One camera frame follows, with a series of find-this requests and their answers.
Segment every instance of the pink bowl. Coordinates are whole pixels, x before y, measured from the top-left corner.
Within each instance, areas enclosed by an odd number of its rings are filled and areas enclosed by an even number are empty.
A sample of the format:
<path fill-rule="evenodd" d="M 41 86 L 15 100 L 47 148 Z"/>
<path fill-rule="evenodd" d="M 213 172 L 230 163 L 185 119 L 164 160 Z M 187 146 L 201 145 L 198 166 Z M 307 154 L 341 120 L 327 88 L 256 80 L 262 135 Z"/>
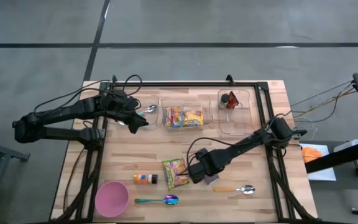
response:
<path fill-rule="evenodd" d="M 127 208 L 129 192 L 120 181 L 110 181 L 98 190 L 94 201 L 100 215 L 109 218 L 116 217 Z"/>

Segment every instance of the clear plastic bin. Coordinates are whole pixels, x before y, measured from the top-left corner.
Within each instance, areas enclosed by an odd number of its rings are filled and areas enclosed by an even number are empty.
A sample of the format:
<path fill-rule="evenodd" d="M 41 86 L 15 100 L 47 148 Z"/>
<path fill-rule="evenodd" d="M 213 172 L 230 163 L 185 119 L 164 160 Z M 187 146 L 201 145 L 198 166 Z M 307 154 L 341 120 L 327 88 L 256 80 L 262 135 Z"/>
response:
<path fill-rule="evenodd" d="M 198 97 L 192 98 L 164 98 L 161 100 L 162 106 L 162 125 L 169 131 L 178 131 L 178 130 L 196 130 L 196 129 L 205 129 L 209 124 L 212 123 L 213 115 L 211 110 L 211 99 L 208 95 L 198 95 Z M 167 114 L 168 108 L 180 106 L 181 107 L 181 117 L 182 120 L 180 123 L 175 124 L 174 126 L 167 126 Z M 201 125 L 197 126 L 186 126 L 185 124 L 185 115 L 184 111 L 187 110 L 200 110 L 203 115 L 203 122 Z"/>
<path fill-rule="evenodd" d="M 149 130 L 149 129 L 155 129 L 157 127 L 157 119 L 158 119 L 158 110 L 159 110 L 159 101 L 160 99 L 158 98 L 158 96 L 156 95 L 151 95 L 151 96 L 136 96 L 136 99 L 138 99 L 141 103 L 142 106 L 136 110 L 136 112 L 139 114 L 141 112 L 144 112 L 145 110 L 147 110 L 147 108 L 151 105 L 157 105 L 156 109 L 152 112 L 152 113 L 142 113 L 141 116 L 143 116 L 147 122 L 149 123 L 148 126 L 143 126 L 140 127 L 139 130 Z M 114 125 L 114 128 L 124 128 L 127 129 L 128 127 L 122 123 L 122 122 L 116 122 L 113 119 L 108 119 L 110 124 Z"/>
<path fill-rule="evenodd" d="M 233 92 L 239 104 L 233 109 L 219 109 L 219 127 L 221 135 L 225 137 L 247 136 L 255 131 L 249 106 L 249 92 L 247 90 L 220 90 L 218 104 L 223 94 Z"/>

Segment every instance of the grey floor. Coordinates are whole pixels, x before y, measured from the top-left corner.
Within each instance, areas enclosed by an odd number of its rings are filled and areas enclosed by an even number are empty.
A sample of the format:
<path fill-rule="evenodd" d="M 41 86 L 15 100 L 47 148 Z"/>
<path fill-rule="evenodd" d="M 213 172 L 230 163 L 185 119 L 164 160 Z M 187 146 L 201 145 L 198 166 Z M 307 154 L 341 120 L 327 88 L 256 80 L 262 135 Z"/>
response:
<path fill-rule="evenodd" d="M 104 0 L 0 1 L 0 43 L 92 43 Z M 101 42 L 358 42 L 358 0 L 112 0 Z M 91 49 L 0 49 L 0 144 L 29 151 L 12 161 L 0 193 L 0 223 L 46 221 L 67 142 L 14 141 L 11 122 L 78 88 Z M 351 79 L 358 48 L 99 49 L 91 80 L 284 80 L 290 103 Z M 294 107 L 337 95 L 337 89 Z M 313 113 L 327 116 L 333 105 Z M 72 122 L 58 124 L 69 128 Z M 358 96 L 338 103 L 305 140 L 358 139 Z M 313 189 L 320 218 L 358 223 L 358 192 Z"/>

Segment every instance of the spoon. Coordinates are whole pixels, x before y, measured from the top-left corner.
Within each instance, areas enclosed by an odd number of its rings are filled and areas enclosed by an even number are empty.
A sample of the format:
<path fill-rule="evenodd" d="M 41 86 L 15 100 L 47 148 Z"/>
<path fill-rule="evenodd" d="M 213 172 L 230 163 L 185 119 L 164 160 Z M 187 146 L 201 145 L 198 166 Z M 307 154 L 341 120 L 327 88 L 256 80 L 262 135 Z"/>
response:
<path fill-rule="evenodd" d="M 232 191 L 241 191 L 243 194 L 253 194 L 255 192 L 255 187 L 252 185 L 243 185 L 239 189 L 232 187 L 214 187 L 215 192 L 232 192 Z"/>
<path fill-rule="evenodd" d="M 150 105 L 147 110 L 140 112 L 139 115 L 143 115 L 144 113 L 153 113 L 155 109 L 157 109 L 157 105 Z M 125 125 L 122 121 L 118 121 L 118 123 L 121 125 Z"/>
<path fill-rule="evenodd" d="M 165 202 L 167 205 L 176 205 L 179 202 L 179 198 L 174 195 L 167 195 L 163 199 L 135 199 L 135 203 L 144 202 Z"/>

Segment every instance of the wooden table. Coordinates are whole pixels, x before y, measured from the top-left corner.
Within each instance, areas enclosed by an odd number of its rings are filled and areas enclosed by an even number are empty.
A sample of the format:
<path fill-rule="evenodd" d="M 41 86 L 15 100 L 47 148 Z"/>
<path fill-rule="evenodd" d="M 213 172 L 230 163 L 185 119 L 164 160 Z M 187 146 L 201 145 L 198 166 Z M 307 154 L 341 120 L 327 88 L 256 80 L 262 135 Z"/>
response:
<path fill-rule="evenodd" d="M 268 81 L 270 96 L 274 113 L 286 113 L 290 110 L 287 93 L 283 81 Z M 249 111 L 251 113 L 254 129 L 260 128 L 260 119 L 255 102 L 255 91 L 251 87 L 229 87 L 235 90 L 247 90 L 250 94 Z M 130 93 L 135 88 L 126 88 Z M 108 124 L 106 143 L 104 146 L 103 161 L 99 178 L 99 187 L 111 180 L 119 180 L 125 183 L 129 189 L 130 202 L 127 210 L 116 218 L 104 218 L 96 210 L 94 222 L 276 222 L 276 213 L 273 202 L 272 187 L 267 168 L 265 148 L 263 146 L 235 158 L 231 165 L 219 173 L 220 180 L 212 185 L 204 182 L 188 184 L 168 191 L 164 180 L 161 161 L 174 158 L 185 158 L 190 143 L 199 137 L 207 136 L 231 143 L 238 142 L 241 137 L 227 138 L 222 136 L 219 129 L 218 117 L 218 91 L 228 89 L 227 87 L 143 87 L 135 98 L 140 100 L 150 95 L 162 98 L 172 97 L 197 97 L 208 95 L 211 98 L 213 122 L 203 131 L 179 131 L 168 132 L 162 125 L 162 108 L 158 108 L 157 123 L 150 127 L 141 128 L 136 134 L 113 121 Z M 81 98 L 96 95 L 96 91 L 84 91 Z M 148 105 L 143 105 L 139 110 L 145 110 Z M 294 127 L 292 115 L 286 117 L 288 124 Z M 75 129 L 84 128 L 82 120 L 76 119 L 73 125 Z M 202 147 L 208 150 L 225 148 L 217 142 L 202 140 L 198 141 L 192 148 L 195 152 Z M 65 188 L 73 168 L 83 146 L 78 142 L 69 142 L 67 155 L 63 165 L 62 175 L 57 190 L 57 196 L 53 206 L 51 218 L 62 214 L 63 196 Z M 67 204 L 69 204 L 80 189 L 85 153 L 81 155 L 78 166 L 71 182 Z M 298 146 L 287 148 L 284 158 L 290 188 L 300 203 L 307 211 L 317 217 L 313 202 L 308 176 Z M 135 185 L 134 174 L 149 173 L 158 174 L 157 185 Z M 242 195 L 237 192 L 216 193 L 213 187 L 239 187 L 250 184 L 256 187 L 252 195 Z M 135 198 L 163 198 L 166 194 L 174 194 L 179 197 L 180 202 L 175 206 L 164 203 L 134 204 Z M 287 208 L 283 193 L 280 198 L 285 217 Z"/>

